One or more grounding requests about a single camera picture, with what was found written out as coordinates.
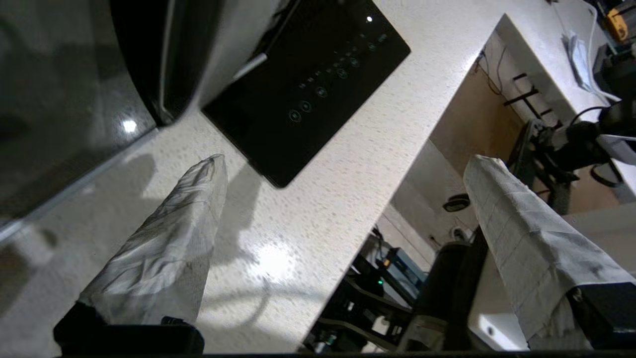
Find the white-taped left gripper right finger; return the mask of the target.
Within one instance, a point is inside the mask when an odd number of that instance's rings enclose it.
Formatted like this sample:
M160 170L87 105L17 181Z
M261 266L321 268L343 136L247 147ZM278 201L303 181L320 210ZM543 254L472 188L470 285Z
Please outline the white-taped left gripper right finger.
M463 181L529 347L591 350L566 293L586 284L634 283L634 277L514 177L502 160L474 156Z

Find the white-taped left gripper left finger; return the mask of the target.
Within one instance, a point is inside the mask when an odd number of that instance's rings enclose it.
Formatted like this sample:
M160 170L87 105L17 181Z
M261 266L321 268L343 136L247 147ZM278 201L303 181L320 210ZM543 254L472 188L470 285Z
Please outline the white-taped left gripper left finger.
M195 328L227 186L225 157L191 166L54 327L64 355L200 355Z

